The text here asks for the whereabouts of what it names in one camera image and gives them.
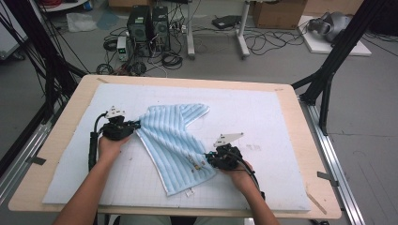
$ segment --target desktop computer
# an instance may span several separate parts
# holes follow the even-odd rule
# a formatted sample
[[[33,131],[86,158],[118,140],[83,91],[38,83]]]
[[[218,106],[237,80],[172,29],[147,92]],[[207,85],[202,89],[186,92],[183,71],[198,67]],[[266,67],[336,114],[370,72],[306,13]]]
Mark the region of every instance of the desktop computer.
[[[156,51],[170,51],[170,32],[167,7],[154,7],[152,10]]]

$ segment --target cardboard box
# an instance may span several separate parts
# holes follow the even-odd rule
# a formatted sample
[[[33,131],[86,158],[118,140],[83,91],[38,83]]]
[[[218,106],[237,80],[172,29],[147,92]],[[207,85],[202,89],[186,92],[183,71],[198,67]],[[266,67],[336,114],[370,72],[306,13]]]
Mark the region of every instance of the cardboard box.
[[[152,0],[109,0],[111,8],[128,8],[131,9],[135,5],[152,6]]]
[[[256,3],[253,12],[257,28],[296,29],[307,0],[283,0],[277,3]]]
[[[322,16],[325,12],[340,11],[346,15],[354,15],[363,0],[308,0],[304,15]]]

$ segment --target person's arm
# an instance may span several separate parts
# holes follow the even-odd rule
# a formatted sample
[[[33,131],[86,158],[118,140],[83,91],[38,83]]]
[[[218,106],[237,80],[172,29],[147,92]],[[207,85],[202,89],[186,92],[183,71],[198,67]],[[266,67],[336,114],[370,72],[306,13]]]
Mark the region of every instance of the person's arm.
[[[252,209],[254,224],[256,225],[277,225],[279,221],[273,215],[266,202],[261,197],[252,178],[239,165],[236,171],[223,171],[231,176],[237,189],[245,196],[250,208]]]
[[[109,171],[120,154],[121,145],[127,140],[114,142],[104,137],[99,139],[99,160],[97,164],[62,209],[53,224],[93,224]]]

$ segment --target white paper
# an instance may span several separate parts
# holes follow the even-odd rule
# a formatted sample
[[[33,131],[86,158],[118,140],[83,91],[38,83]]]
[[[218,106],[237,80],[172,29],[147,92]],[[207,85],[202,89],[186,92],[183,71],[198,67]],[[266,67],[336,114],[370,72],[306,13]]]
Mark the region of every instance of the white paper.
[[[273,92],[101,84],[65,150],[44,203],[66,203],[87,175],[89,133],[96,118],[112,106],[135,120],[149,106],[202,103],[210,112],[188,126],[206,150],[222,133],[243,132],[232,142],[255,169],[267,203],[275,211],[308,211],[295,154],[287,134],[278,97]],[[99,121],[99,128],[106,119]],[[166,197],[157,170],[136,134],[123,146],[111,170],[100,204],[189,208],[249,208],[229,177],[219,172],[211,180]]]

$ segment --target black pole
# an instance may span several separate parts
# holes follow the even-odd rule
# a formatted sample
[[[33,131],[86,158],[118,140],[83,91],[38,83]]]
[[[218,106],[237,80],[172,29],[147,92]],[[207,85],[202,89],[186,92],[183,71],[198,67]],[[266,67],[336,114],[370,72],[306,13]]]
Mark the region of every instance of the black pole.
[[[331,83],[337,69],[342,65],[360,38],[366,32],[375,16],[381,11],[389,0],[364,0],[350,24],[343,31],[336,45],[331,50],[322,67],[314,74],[292,84],[294,89],[310,84],[308,89],[300,95],[300,99],[309,105],[314,105],[321,93],[321,113],[319,126],[324,135],[327,133],[327,119]]]

